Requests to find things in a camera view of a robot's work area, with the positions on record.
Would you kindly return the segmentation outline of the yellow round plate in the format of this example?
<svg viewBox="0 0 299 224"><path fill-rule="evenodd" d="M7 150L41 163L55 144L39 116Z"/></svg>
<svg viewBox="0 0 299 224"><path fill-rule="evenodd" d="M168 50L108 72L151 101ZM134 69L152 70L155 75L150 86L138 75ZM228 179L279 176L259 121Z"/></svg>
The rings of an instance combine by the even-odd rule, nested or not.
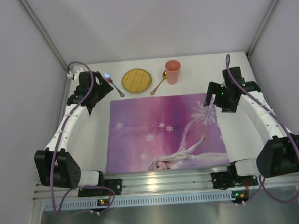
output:
<svg viewBox="0 0 299 224"><path fill-rule="evenodd" d="M142 93L151 86L152 76L147 70L131 69L123 75L121 84L127 92Z"/></svg>

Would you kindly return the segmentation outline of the pink plastic cup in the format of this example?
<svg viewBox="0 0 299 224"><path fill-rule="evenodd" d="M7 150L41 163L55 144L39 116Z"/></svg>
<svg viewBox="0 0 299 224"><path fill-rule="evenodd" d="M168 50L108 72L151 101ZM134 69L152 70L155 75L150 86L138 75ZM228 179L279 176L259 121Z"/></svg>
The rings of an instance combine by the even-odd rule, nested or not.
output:
<svg viewBox="0 0 299 224"><path fill-rule="evenodd" d="M167 75L167 82L175 85L178 82L180 75L181 64L178 60L169 60L165 64L165 72Z"/></svg>

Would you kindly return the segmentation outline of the gold spoon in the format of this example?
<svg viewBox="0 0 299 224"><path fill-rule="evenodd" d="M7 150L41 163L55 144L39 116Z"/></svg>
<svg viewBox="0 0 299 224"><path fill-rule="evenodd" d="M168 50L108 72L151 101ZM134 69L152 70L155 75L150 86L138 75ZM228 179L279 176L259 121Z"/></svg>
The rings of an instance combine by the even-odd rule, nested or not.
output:
<svg viewBox="0 0 299 224"><path fill-rule="evenodd" d="M163 82L163 80L165 80L165 79L167 79L167 73L166 73L166 71L163 71L161 81L160 81L160 82L156 85L156 87L150 92L150 96L153 96L153 95L156 93L156 91L157 91L157 89L159 88L160 84L161 84L161 83Z"/></svg>

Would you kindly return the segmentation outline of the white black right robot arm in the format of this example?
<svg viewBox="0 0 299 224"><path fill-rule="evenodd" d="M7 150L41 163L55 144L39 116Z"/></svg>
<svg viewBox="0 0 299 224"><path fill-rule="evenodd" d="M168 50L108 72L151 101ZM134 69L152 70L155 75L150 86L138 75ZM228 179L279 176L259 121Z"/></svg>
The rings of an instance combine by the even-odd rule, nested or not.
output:
<svg viewBox="0 0 299 224"><path fill-rule="evenodd" d="M204 106L214 104L224 113L237 109L246 113L262 142L235 148L231 152L228 171L237 177L260 175L272 178L299 172L299 161L293 141L299 150L299 134L284 131L272 117L261 88L255 81L246 81L239 67L223 70L224 84L210 82Z"/></svg>

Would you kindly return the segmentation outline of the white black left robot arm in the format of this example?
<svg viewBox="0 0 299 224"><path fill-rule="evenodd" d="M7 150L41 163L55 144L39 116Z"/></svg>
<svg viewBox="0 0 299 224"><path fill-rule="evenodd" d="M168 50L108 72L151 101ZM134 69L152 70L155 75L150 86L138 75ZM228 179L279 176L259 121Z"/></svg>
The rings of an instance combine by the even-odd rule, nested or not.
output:
<svg viewBox="0 0 299 224"><path fill-rule="evenodd" d="M43 186L75 189L100 185L102 173L82 170L72 156L84 122L95 105L113 90L100 72L92 75L93 82L88 71L78 74L78 85L67 100L59 128L46 148L35 153L34 161Z"/></svg>

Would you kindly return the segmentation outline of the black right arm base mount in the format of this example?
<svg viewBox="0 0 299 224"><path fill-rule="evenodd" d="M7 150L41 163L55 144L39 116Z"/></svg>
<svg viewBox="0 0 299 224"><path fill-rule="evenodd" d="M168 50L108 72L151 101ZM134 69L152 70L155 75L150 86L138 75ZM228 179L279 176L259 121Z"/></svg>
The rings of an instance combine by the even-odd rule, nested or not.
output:
<svg viewBox="0 0 299 224"><path fill-rule="evenodd" d="M258 185L258 180L255 176L235 177L227 172L213 172L211 173L211 180L213 188L221 190L246 187L246 185L249 187Z"/></svg>

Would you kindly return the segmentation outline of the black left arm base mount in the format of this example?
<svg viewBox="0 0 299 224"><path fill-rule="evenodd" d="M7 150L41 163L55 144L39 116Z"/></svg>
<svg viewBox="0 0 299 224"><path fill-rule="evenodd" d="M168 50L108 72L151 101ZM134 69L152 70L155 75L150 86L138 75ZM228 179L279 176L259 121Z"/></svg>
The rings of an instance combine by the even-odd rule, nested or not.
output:
<svg viewBox="0 0 299 224"><path fill-rule="evenodd" d="M82 187L78 191L78 197L98 197L120 195L122 191L121 179L106 179L104 185Z"/></svg>

